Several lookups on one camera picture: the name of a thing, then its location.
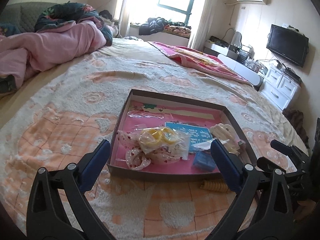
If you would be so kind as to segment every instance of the white curtain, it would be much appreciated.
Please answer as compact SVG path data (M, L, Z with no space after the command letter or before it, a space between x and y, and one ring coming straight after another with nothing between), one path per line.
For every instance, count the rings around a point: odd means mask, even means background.
M119 19L119 34L128 36L130 28L130 0L117 0L115 19Z
M188 47L202 50L212 23L217 0L195 0L192 8L192 29Z

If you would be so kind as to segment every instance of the robotic claw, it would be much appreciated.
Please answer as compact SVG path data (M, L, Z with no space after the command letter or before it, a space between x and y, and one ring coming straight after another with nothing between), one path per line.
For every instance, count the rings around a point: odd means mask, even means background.
M285 170L261 157L257 166L244 165L226 151L216 139L211 144L214 158L229 188L236 198L206 240L283 240L293 231L293 211L297 201L319 200L319 169L296 146L286 146L276 140L271 147L288 156L296 172ZM115 239L103 225L84 196L92 189L110 155L110 143L103 140L94 152L84 155L78 164L65 169L38 170L30 193L27 209L27 237L30 240L101 240ZM70 206L82 230L73 228L63 208L58 189L64 189ZM257 190L261 195L248 228L238 231Z

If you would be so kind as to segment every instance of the black flat screen television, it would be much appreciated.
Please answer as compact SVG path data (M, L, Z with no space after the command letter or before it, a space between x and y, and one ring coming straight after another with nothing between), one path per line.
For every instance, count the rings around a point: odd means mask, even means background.
M309 39L295 31L271 25L267 49L303 67L309 51Z

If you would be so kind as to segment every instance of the gray headboard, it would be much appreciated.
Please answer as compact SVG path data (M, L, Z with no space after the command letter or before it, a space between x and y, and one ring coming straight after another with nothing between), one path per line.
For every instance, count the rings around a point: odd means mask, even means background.
M49 2L23 2L7 5L0 15L0 23L11 23L21 32L34 32L39 15L48 7Z

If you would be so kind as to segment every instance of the shallow box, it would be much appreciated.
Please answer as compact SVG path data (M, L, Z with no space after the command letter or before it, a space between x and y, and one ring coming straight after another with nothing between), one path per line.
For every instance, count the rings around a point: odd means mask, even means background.
M140 170L130 170L125 162L126 149L117 139L117 131L132 132L138 128L164 126L165 122L178 122L210 128L218 123L230 124L238 138L246 143L239 155L243 163L256 165L257 158L240 126L225 107L213 103L177 97L143 90L131 90L119 114L111 140L111 157L108 160L110 173L114 176L144 181L182 182L220 178L216 168L213 172L192 166L194 155L188 160L160 165L150 164Z

